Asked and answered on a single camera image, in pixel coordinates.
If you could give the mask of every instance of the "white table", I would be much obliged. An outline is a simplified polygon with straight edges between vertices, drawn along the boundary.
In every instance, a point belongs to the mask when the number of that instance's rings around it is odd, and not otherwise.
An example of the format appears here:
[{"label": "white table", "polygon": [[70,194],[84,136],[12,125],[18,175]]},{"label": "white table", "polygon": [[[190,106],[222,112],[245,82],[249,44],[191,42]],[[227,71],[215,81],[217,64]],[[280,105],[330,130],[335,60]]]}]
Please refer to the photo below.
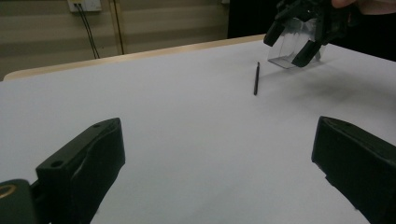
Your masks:
[{"label": "white table", "polygon": [[[119,117],[126,164],[93,223],[368,223],[311,162],[319,116],[396,145],[396,63],[328,46],[283,70],[261,41],[0,83],[0,181]],[[262,64],[253,95],[256,63]]]}]

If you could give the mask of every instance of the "black pen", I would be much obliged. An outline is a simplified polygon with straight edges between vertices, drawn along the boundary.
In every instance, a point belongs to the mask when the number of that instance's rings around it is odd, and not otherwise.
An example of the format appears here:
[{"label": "black pen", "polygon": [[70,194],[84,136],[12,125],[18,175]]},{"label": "black pen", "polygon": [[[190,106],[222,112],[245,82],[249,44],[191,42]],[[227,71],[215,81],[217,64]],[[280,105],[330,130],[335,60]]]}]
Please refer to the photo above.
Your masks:
[{"label": "black pen", "polygon": [[260,63],[257,63],[256,80],[254,81],[254,95],[257,95],[257,90],[259,88],[259,73],[260,73]]}]

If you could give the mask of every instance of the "wall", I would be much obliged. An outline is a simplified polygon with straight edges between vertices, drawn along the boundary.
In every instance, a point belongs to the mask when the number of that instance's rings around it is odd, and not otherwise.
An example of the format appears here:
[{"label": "wall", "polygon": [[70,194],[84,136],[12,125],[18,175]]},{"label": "wall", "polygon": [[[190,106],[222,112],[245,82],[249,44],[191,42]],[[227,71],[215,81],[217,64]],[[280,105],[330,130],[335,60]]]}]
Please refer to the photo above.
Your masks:
[{"label": "wall", "polygon": [[[228,8],[218,0],[116,0],[127,53],[226,38]],[[88,13],[101,57],[116,56],[109,1]],[[93,60],[81,18],[64,0],[0,0],[0,80],[13,71]]]}]

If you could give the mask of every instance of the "skin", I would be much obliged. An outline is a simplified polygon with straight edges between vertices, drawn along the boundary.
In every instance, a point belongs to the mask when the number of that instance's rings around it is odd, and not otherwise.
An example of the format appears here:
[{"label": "skin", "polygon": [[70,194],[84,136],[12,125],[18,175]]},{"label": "skin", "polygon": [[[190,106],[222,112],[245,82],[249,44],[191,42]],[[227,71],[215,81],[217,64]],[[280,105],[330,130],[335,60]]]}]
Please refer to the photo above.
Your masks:
[{"label": "skin", "polygon": [[356,4],[365,15],[381,15],[396,12],[396,0],[332,0],[334,7]]}]

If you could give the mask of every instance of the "wall outlet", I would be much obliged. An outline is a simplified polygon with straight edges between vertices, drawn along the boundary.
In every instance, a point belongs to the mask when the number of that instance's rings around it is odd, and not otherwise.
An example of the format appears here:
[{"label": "wall outlet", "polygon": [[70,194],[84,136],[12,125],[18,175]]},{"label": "wall outlet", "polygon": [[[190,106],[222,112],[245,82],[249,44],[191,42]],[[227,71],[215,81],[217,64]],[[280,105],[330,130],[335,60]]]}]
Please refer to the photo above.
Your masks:
[{"label": "wall outlet", "polygon": [[71,12],[78,12],[75,4],[81,4],[84,11],[102,11],[100,0],[67,0]]}]

